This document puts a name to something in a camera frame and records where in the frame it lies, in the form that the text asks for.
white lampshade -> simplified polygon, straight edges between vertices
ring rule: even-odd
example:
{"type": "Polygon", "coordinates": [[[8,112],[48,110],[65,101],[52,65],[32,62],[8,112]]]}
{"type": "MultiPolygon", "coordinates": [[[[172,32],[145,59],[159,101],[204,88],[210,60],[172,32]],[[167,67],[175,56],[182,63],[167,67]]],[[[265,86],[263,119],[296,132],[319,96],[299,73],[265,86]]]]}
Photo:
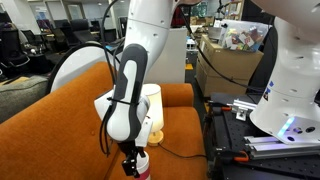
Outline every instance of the white lampshade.
{"type": "Polygon", "coordinates": [[[142,87],[142,93],[146,95],[150,101],[150,107],[147,116],[152,120],[151,134],[148,139],[150,146],[157,146],[163,142],[163,109],[161,88],[157,84],[145,84],[142,87]]]}
{"type": "Polygon", "coordinates": [[[157,84],[144,84],[142,93],[146,95],[150,101],[147,116],[150,117],[153,122],[151,132],[160,131],[163,128],[161,88],[157,84]]]}

blue light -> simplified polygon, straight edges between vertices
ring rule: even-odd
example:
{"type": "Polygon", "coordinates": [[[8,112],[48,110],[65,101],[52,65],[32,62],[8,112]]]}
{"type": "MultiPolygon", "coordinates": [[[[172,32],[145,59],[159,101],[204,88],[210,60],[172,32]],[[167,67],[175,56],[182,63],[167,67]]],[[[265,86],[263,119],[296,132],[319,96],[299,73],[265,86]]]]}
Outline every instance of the blue light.
{"type": "Polygon", "coordinates": [[[287,131],[287,129],[290,127],[293,121],[294,121],[294,117],[289,118],[288,121],[281,128],[281,130],[278,132],[278,136],[284,135],[284,133],[287,131]]]}

couch armrest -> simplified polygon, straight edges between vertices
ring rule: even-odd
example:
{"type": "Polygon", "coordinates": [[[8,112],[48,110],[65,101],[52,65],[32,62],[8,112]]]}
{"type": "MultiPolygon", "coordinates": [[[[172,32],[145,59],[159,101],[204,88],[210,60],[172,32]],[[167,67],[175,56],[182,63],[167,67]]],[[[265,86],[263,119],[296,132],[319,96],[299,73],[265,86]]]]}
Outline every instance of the couch armrest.
{"type": "Polygon", "coordinates": [[[159,84],[162,94],[162,106],[193,106],[191,84],[159,84]]]}

orange couch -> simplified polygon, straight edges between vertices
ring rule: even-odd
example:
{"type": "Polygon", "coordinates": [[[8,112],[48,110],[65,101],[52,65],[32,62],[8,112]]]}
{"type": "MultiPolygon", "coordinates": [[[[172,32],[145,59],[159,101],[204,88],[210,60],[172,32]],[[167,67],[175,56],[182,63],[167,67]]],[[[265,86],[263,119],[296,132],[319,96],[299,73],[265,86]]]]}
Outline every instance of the orange couch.
{"type": "MultiPolygon", "coordinates": [[[[100,62],[65,86],[0,124],[0,179],[133,179],[114,144],[106,157],[99,146],[93,101],[112,87],[100,62]]],[[[200,120],[190,84],[162,84],[163,146],[177,154],[204,154],[200,120]]],[[[146,147],[151,178],[206,178],[205,158],[182,159],[161,147],[146,147]]]]}

white robot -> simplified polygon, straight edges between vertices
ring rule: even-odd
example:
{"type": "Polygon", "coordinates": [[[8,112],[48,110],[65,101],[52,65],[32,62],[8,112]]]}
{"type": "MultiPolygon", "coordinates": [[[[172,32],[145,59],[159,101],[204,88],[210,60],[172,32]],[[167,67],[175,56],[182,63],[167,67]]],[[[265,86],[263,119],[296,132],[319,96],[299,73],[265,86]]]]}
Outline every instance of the white robot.
{"type": "MultiPolygon", "coordinates": [[[[129,164],[123,163],[127,175],[137,176],[132,167],[137,153],[142,153],[136,138],[148,110],[147,98],[140,95],[144,77],[164,47],[175,8],[198,2],[131,0],[116,86],[95,102],[100,117],[108,118],[108,134],[127,156],[124,162],[129,164]],[[105,104],[110,104],[106,117],[105,104]]],[[[279,48],[265,96],[250,115],[252,122],[287,144],[319,144],[320,109],[314,97],[320,88],[320,1],[254,2],[279,17],[275,23],[279,48]]]]}

